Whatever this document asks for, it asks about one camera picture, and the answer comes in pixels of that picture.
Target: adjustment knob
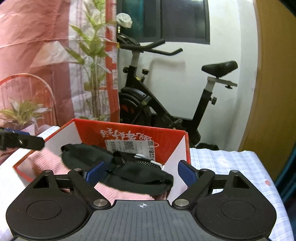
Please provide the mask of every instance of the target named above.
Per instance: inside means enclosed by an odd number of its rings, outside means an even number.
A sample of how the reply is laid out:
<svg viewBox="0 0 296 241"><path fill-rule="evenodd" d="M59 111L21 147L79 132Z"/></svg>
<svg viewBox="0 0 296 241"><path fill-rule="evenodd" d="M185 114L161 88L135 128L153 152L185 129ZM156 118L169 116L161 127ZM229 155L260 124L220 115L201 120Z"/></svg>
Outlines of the adjustment knob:
<svg viewBox="0 0 296 241"><path fill-rule="evenodd" d="M129 67L124 67L124 68L123 68L123 72L124 72L125 74L128 73L128 70L129 70Z"/></svg>
<svg viewBox="0 0 296 241"><path fill-rule="evenodd" d="M212 105L215 105L216 102L217 102L217 98L216 97L213 97L213 99L212 99Z"/></svg>
<svg viewBox="0 0 296 241"><path fill-rule="evenodd" d="M142 69L142 74L144 74L144 75L149 74L149 70L147 70L147 69Z"/></svg>

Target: blue gripper pad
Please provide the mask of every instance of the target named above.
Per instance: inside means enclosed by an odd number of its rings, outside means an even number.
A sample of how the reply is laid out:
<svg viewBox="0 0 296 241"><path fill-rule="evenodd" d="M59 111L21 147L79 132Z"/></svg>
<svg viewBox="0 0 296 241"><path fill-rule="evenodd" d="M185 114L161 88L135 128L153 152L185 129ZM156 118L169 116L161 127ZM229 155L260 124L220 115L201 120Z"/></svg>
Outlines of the blue gripper pad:
<svg viewBox="0 0 296 241"><path fill-rule="evenodd" d="M198 180L198 171L184 160L181 160L178 163L178 174L187 187L190 187Z"/></svg>
<svg viewBox="0 0 296 241"><path fill-rule="evenodd" d="M106 177L106 169L107 164L102 161L100 164L86 173L85 180L94 187L100 180Z"/></svg>
<svg viewBox="0 0 296 241"><path fill-rule="evenodd" d="M12 129L8 129L8 128L5 128L6 131L11 131L13 133L18 133L18 134L22 134L22 135L30 135L29 132L24 132L24 131L16 131L16 130L12 130Z"/></svg>

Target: bike handlebar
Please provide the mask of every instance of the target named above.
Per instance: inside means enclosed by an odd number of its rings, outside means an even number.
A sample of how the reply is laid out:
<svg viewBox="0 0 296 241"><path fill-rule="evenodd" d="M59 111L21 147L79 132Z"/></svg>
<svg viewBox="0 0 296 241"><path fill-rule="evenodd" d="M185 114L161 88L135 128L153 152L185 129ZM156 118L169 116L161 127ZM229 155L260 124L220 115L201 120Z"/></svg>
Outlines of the bike handlebar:
<svg viewBox="0 0 296 241"><path fill-rule="evenodd" d="M139 52L143 52L143 51L149 51L157 46L160 46L162 44L165 43L165 40L164 39L161 39L157 42L154 42L154 43L151 43L151 44L148 44L148 45L145 45L145 46L141 46L141 45L129 45L129 44L120 44L120 48L121 49L127 49L127 50L136 50L136 51L139 51Z"/></svg>
<svg viewBox="0 0 296 241"><path fill-rule="evenodd" d="M146 52L150 52L150 53L158 53L158 54L162 54L162 55L166 55L166 56L173 56L173 55L176 55L178 53L181 53L183 52L183 49L182 48L179 48L177 50L175 50L174 52L165 52L165 51L161 51L161 50L156 50L156 49L150 49L150 50L147 50Z"/></svg>

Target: metal screw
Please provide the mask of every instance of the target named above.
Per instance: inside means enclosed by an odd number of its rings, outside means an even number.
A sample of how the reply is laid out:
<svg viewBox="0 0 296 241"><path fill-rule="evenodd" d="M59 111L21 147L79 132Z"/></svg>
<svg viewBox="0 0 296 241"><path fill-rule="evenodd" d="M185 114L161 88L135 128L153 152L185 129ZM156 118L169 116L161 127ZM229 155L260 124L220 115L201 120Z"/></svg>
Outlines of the metal screw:
<svg viewBox="0 0 296 241"><path fill-rule="evenodd" d="M175 204L179 207L185 207L189 204L189 201L186 199L178 199L175 201Z"/></svg>
<svg viewBox="0 0 296 241"><path fill-rule="evenodd" d="M103 206L106 206L107 204L108 204L108 201L105 199L94 200L94 205L97 207L103 207Z"/></svg>

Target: window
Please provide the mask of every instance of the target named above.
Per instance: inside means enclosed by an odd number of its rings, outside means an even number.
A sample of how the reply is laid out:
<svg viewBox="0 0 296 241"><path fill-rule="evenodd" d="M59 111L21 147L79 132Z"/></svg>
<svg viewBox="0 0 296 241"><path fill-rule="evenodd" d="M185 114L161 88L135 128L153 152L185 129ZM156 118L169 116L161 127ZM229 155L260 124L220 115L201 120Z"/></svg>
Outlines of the window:
<svg viewBox="0 0 296 241"><path fill-rule="evenodd" d="M131 16L132 28L122 32L139 42L210 43L207 0L119 0L117 12Z"/></svg>

